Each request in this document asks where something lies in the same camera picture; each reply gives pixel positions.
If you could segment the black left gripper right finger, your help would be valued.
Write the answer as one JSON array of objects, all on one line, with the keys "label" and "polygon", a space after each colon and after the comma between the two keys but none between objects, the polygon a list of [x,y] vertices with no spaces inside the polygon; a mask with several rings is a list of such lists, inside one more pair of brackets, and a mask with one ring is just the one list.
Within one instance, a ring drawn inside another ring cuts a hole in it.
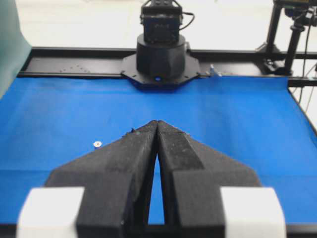
[{"label": "black left gripper right finger", "polygon": [[222,186],[260,187],[253,169],[158,121],[165,222],[180,238],[223,238]]}]

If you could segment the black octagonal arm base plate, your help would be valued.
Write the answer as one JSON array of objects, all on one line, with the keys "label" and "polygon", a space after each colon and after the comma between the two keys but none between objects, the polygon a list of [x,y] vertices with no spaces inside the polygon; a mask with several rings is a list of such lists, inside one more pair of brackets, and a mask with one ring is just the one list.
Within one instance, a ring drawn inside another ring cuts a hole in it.
[{"label": "black octagonal arm base plate", "polygon": [[158,72],[159,67],[154,67],[152,74],[146,75],[137,70],[136,54],[125,57],[122,61],[121,74],[131,80],[137,86],[163,87],[163,86],[180,86],[188,81],[199,77],[201,74],[199,61],[191,56],[185,57],[185,68],[179,76],[167,78],[161,72]]}]

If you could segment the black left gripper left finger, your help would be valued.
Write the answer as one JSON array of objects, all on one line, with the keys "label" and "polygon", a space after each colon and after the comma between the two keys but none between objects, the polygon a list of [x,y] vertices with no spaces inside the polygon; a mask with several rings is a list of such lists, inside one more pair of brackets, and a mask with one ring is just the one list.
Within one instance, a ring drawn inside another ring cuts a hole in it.
[{"label": "black left gripper left finger", "polygon": [[46,187],[83,187],[76,221],[81,238],[123,238],[148,222],[158,122],[55,168]]}]

